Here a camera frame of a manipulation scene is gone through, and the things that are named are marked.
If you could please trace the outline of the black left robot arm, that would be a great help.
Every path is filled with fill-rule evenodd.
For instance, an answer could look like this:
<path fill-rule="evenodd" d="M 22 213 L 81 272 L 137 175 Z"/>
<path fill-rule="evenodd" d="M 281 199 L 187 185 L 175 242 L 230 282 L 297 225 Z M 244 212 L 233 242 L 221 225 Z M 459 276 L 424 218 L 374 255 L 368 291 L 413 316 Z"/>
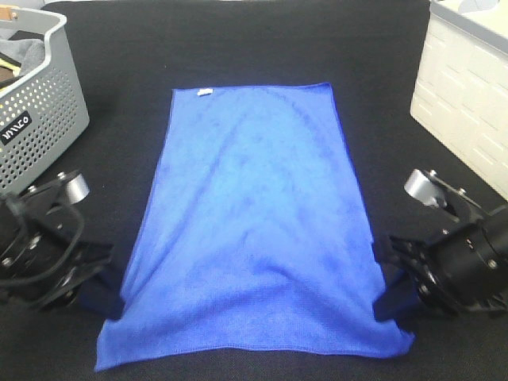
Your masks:
<path fill-rule="evenodd" d="M 89 310 L 120 318 L 121 276 L 113 246 L 84 238 L 85 221 L 68 202 L 1 201 L 1 302 L 48 312 Z"/>

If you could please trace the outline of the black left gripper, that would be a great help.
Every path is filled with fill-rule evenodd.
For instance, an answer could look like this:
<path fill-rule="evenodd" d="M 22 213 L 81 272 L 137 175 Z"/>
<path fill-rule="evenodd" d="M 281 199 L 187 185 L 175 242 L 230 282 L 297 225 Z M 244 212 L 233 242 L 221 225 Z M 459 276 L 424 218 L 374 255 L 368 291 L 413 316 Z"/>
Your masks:
<path fill-rule="evenodd" d="M 123 271 L 111 265 L 110 244 L 83 239 L 84 219 L 1 216 L 1 304 L 27 310 L 77 305 L 109 320 L 121 318 Z"/>

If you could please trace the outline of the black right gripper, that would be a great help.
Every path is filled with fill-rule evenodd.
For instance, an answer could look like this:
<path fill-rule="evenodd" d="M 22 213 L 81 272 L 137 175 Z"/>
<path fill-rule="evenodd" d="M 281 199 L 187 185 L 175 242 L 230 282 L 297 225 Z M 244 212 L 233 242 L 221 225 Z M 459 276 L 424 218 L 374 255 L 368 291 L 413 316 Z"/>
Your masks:
<path fill-rule="evenodd" d="M 505 225 L 466 225 L 430 242 L 377 237 L 372 250 L 378 264 L 400 270 L 373 303 L 376 321 L 507 312 Z"/>

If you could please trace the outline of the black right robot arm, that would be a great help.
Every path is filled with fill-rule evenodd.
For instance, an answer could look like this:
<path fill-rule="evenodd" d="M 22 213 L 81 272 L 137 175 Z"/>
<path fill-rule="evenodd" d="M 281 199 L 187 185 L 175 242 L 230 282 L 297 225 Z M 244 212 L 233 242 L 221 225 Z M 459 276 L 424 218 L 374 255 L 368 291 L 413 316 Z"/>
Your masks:
<path fill-rule="evenodd" d="M 373 303 L 376 321 L 507 312 L 506 206 L 434 241 L 385 235 L 373 252 L 400 270 Z"/>

